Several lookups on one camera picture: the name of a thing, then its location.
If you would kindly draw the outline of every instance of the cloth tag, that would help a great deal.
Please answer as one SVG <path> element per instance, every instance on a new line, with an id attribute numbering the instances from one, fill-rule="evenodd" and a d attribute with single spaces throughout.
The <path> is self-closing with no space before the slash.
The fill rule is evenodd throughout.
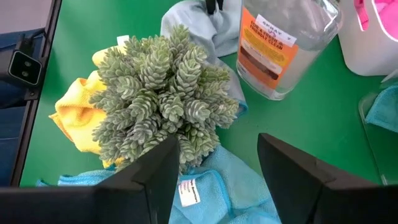
<path id="1" fill-rule="evenodd" d="M 199 192 L 195 179 L 184 180 L 178 186 L 182 207 L 187 207 L 200 202 Z"/>
<path id="2" fill-rule="evenodd" d="M 288 45 L 289 47 L 292 47 L 297 40 L 297 38 L 289 35 L 280 28 L 276 27 L 274 24 L 270 23 L 260 14 L 257 15 L 256 23 L 262 26 L 273 37 L 282 41 L 284 44 Z"/>
<path id="3" fill-rule="evenodd" d="M 118 46 L 124 46 L 124 42 L 129 39 L 130 39 L 130 37 L 128 35 L 123 35 L 123 36 L 119 36 L 116 38 L 116 40 L 118 42 Z"/>

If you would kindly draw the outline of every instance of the blue microfiber cloth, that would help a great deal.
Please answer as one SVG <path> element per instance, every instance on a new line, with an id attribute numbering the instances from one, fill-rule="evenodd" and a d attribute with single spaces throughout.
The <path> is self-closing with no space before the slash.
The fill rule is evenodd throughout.
<path id="1" fill-rule="evenodd" d="M 365 122 L 398 133 L 398 86 L 390 86 L 380 92 Z"/>
<path id="2" fill-rule="evenodd" d="M 96 170 L 61 176 L 59 185 L 93 185 L 114 172 Z M 178 186 L 169 223 L 280 223 L 264 179 L 242 160 L 218 146 L 201 167 L 180 176 L 179 183 L 195 179 L 200 202 L 182 207 Z M 47 185 L 38 181 L 38 186 Z"/>
<path id="3" fill-rule="evenodd" d="M 172 28 L 179 24 L 188 27 L 190 37 L 207 51 L 207 61 L 214 65 L 224 64 L 218 57 L 235 53 L 238 50 L 241 0 L 224 1 L 223 10 L 218 7 L 209 15 L 204 0 L 187 0 L 176 3 L 163 16 L 160 34 L 170 37 Z M 228 95 L 239 100 L 238 116 L 248 109 L 237 74 L 229 68 Z"/>

